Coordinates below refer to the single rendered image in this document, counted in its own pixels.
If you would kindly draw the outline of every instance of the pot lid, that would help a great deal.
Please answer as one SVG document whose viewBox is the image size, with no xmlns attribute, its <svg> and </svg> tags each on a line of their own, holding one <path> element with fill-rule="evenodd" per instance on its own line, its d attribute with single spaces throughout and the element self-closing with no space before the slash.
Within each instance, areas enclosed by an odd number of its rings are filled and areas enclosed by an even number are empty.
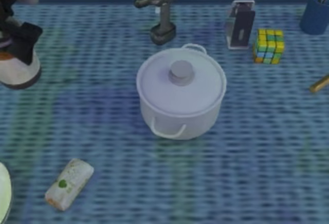
<svg viewBox="0 0 329 224">
<path fill-rule="evenodd" d="M 195 44 L 161 51 L 140 67 L 140 98 L 167 115 L 186 116 L 219 104 L 226 77 L 219 64 Z"/>
<path fill-rule="evenodd" d="M 6 220 L 12 198 L 11 180 L 6 167 L 0 162 L 0 223 L 3 224 Z"/>
</svg>

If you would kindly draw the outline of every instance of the coffee maker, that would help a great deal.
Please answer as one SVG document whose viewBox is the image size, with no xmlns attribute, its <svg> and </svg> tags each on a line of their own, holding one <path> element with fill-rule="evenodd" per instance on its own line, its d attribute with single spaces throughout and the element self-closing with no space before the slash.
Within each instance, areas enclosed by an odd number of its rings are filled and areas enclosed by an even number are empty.
<svg viewBox="0 0 329 224">
<path fill-rule="evenodd" d="M 0 0 L 0 82 L 11 89 L 25 89 L 41 75 L 34 46 L 43 30 L 13 17 L 16 2 L 31 5 L 39 0 Z"/>
</svg>

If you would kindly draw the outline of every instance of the green spot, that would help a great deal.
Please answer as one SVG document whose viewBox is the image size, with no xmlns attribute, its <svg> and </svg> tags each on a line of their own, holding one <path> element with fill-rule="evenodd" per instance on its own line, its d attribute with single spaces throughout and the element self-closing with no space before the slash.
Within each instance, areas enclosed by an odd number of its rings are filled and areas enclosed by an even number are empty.
<svg viewBox="0 0 329 224">
<path fill-rule="evenodd" d="M 62 180 L 58 183 L 58 186 L 59 186 L 60 188 L 66 188 L 66 187 L 67 187 L 66 180 L 65 180 L 65 179 L 62 179 Z"/>
</svg>

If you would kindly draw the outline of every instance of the gray stand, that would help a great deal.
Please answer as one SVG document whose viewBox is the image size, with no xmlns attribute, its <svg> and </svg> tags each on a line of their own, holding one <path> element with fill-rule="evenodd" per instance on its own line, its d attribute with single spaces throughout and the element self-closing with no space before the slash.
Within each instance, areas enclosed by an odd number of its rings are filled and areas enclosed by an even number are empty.
<svg viewBox="0 0 329 224">
<path fill-rule="evenodd" d="M 176 26 L 170 21 L 170 4 L 160 7 L 160 23 L 151 28 L 151 40 L 156 45 L 163 45 L 176 36 Z"/>
</svg>

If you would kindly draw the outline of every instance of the table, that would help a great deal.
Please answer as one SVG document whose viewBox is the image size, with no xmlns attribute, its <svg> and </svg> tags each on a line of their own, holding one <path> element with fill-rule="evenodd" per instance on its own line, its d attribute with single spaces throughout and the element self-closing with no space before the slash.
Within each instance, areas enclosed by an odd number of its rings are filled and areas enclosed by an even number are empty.
<svg viewBox="0 0 329 224">
<path fill-rule="evenodd" d="M 254 29 L 285 33 L 279 65 L 228 51 L 224 6 L 174 6 L 177 38 L 152 45 L 153 9 L 36 6 L 16 16 L 44 28 L 43 75 L 0 88 L 0 160 L 14 185 L 7 224 L 320 224 L 329 221 L 329 35 L 300 32 L 300 6 L 258 6 Z M 216 125 L 198 139 L 156 138 L 139 112 L 135 77 L 152 54 L 205 46 L 228 80 Z M 95 167 L 74 205 L 44 193 L 71 158 Z"/>
</svg>

